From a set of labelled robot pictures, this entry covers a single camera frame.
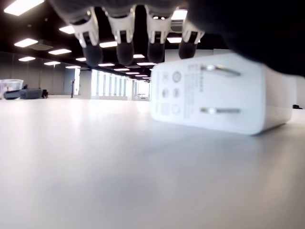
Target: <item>white tabletop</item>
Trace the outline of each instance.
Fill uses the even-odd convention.
[[[304,229],[305,111],[259,136],[148,102],[0,102],[1,229]]]

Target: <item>rectangular ceiling light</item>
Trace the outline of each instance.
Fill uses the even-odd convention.
[[[110,48],[110,47],[118,46],[118,43],[117,42],[104,42],[104,43],[100,43],[100,46],[102,48]]]
[[[133,57],[134,57],[135,59],[145,58],[145,56],[143,56],[142,54],[135,54],[135,55],[133,55]]]
[[[59,50],[51,51],[51,52],[49,52],[49,54],[60,55],[60,54],[69,53],[69,52],[72,52],[72,51],[67,50],[67,49],[59,49]]]
[[[20,60],[20,61],[32,61],[32,60],[35,60],[35,57],[27,56],[27,57],[21,58],[21,59],[19,59],[19,60]]]
[[[167,40],[169,41],[169,43],[181,43],[182,37],[168,37]]]
[[[114,69],[115,71],[118,71],[118,72],[124,72],[124,71],[129,71],[128,68],[118,68],[118,69]]]
[[[44,0],[16,0],[11,5],[9,5],[4,12],[20,16],[26,11],[34,8],[35,6],[43,3]]]
[[[18,47],[24,48],[24,47],[27,47],[27,46],[29,46],[29,45],[36,44],[36,43],[38,43],[37,40],[33,40],[33,39],[30,39],[30,38],[27,38],[27,39],[25,39],[25,40],[22,40],[22,41],[20,41],[20,42],[17,42],[17,43],[14,44],[14,45],[15,45],[15,46],[18,46]]]
[[[110,67],[110,66],[114,66],[113,63],[101,63],[99,64],[100,67]]]
[[[151,62],[143,62],[143,63],[137,63],[139,66],[148,66],[148,65],[156,65],[156,63],[151,63]]]
[[[67,34],[73,34],[73,33],[75,33],[75,30],[74,30],[73,26],[71,26],[71,25],[62,27],[62,28],[60,28],[59,30],[62,31],[62,32],[65,32],[65,33],[67,33]]]
[[[73,69],[73,68],[80,68],[80,66],[67,66],[66,68]]]
[[[56,64],[60,64],[60,62],[57,62],[57,61],[52,61],[52,62],[47,62],[47,63],[44,63],[45,65],[56,65]]]
[[[187,15],[187,10],[176,10],[173,13],[172,20],[185,20]]]
[[[85,58],[85,57],[83,57],[83,58],[77,58],[76,60],[77,60],[77,61],[86,61],[86,58]]]

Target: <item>plastic container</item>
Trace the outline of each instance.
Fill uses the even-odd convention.
[[[0,99],[3,98],[3,94],[7,91],[21,90],[23,86],[23,80],[0,80]]]

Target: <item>power adapter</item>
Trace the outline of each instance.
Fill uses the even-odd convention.
[[[292,77],[236,54],[158,64],[155,120],[255,135],[291,119]]]

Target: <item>ceiling vent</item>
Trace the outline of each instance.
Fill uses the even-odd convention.
[[[172,21],[170,32],[182,33],[183,20]]]
[[[29,46],[30,49],[38,50],[38,51],[46,51],[52,49],[53,46],[50,45],[51,43],[46,40],[39,40],[38,43]]]
[[[125,66],[126,68],[141,68],[140,66],[138,65],[131,65],[131,66]]]

